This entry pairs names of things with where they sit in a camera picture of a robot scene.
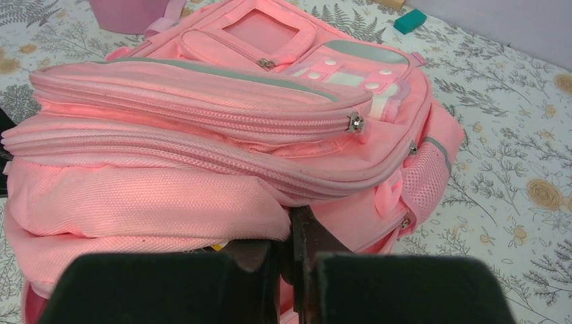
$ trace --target gray reflective strip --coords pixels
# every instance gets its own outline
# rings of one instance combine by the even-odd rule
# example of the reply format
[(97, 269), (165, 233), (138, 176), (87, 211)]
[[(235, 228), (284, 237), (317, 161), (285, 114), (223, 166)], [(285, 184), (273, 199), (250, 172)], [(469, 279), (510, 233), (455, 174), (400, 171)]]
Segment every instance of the gray reflective strip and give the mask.
[(449, 170), (449, 174), (451, 174), (451, 170), (453, 167), (451, 165), (451, 162), (449, 162), (449, 154), (447, 153), (447, 150), (445, 149), (445, 147), (443, 145), (441, 145), (441, 143), (439, 143), (433, 137), (423, 138), (423, 143), (425, 143), (425, 142), (429, 142), (429, 143), (433, 144), (438, 150), (441, 151), (441, 153), (443, 153), (443, 157), (445, 157), (445, 165), (447, 165), (447, 169)]
[(366, 44), (349, 42), (347, 40), (331, 40), (325, 43), (324, 46), (340, 53), (361, 57), (362, 59), (409, 65), (409, 60), (399, 53)]
[(174, 60), (174, 59), (150, 59), (147, 57), (126, 57), (126, 58), (121, 58), (121, 59), (114, 59), (113, 61), (109, 61), (109, 62), (94, 62), (94, 63), (112, 64), (112, 63), (119, 63), (119, 62), (146, 62), (146, 63), (157, 63), (157, 64), (171, 65), (171, 66), (176, 66), (177, 68), (195, 71), (195, 72), (199, 72), (199, 73), (210, 74), (213, 76), (222, 76), (224, 78), (233, 78), (233, 79), (237, 79), (237, 80), (267, 84), (269, 86), (278, 86), (280, 88), (286, 88), (286, 89), (291, 89), (291, 90), (298, 90), (298, 91), (313, 93), (315, 95), (322, 96), (324, 98), (328, 98), (331, 101), (338, 101), (339, 100), (338, 98), (334, 97), (333, 95), (331, 95), (329, 93), (317, 91), (317, 90), (314, 90), (314, 89), (311, 89), (311, 88), (308, 88), (308, 87), (305, 87), (305, 86), (302, 86), (300, 84), (297, 84), (297, 83), (294, 83), (291, 81), (287, 81), (287, 80), (276, 80), (276, 79), (271, 79), (271, 78), (263, 78), (261, 76), (249, 76), (247, 74), (241, 74), (241, 73), (237, 73), (237, 72), (233, 72), (233, 71), (229, 71), (229, 70), (224, 70), (224, 69), (217, 68), (217, 67), (198, 65), (198, 64), (193, 64), (193, 63), (187, 62), (187, 61), (178, 61), (178, 60)]

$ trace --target pink mesh pocket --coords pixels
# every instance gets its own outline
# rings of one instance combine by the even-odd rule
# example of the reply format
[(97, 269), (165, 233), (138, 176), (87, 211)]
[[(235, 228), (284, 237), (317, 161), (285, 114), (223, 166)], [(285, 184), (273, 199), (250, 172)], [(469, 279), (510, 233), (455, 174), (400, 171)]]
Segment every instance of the pink mesh pocket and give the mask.
[(423, 142), (413, 163), (403, 170), (403, 189), (416, 205), (418, 223), (437, 207), (449, 175), (443, 152), (433, 142)]
[(439, 204), (451, 176), (451, 165), (463, 140), (463, 130), (443, 107), (433, 103), (420, 136), (417, 154), (403, 168), (403, 202), (409, 208), (410, 234)]

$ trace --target backpack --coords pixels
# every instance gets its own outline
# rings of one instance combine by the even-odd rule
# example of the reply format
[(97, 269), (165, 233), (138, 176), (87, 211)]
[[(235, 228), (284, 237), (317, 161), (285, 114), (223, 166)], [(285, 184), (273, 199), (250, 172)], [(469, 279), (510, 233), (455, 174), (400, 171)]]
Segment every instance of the backpack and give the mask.
[(389, 253), (439, 203), (463, 139), (412, 55), (282, 0), (215, 3), (106, 62), (30, 79), (42, 109), (2, 141), (25, 323), (81, 254), (285, 240), (287, 207)]

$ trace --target teal block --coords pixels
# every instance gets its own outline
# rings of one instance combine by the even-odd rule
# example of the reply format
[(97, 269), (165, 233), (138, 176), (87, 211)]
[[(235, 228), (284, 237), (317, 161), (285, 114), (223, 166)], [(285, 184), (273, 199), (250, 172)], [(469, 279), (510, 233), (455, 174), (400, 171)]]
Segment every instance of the teal block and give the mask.
[(397, 29), (402, 34), (407, 34), (412, 32), (415, 28), (421, 26), (427, 20), (427, 16), (415, 9), (405, 15), (397, 18), (393, 27)]

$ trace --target floral bedsheet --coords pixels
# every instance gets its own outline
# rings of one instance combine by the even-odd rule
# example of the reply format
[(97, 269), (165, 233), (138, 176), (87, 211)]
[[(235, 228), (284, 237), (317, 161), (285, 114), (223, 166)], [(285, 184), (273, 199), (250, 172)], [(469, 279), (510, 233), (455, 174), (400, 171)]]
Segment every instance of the floral bedsheet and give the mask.
[[(212, 1), (189, 0), (181, 14)], [(519, 324), (572, 324), (572, 75), (436, 18), (402, 35), (392, 22), (408, 9), (290, 2), (362, 40), (420, 52), (434, 96), (464, 127), (439, 208), (395, 252), (481, 259)], [(0, 105), (20, 122), (38, 110), (31, 71), (141, 41), (98, 29), (87, 0), (2, 0)], [(19, 322), (21, 280), (2, 231), (0, 323)]]

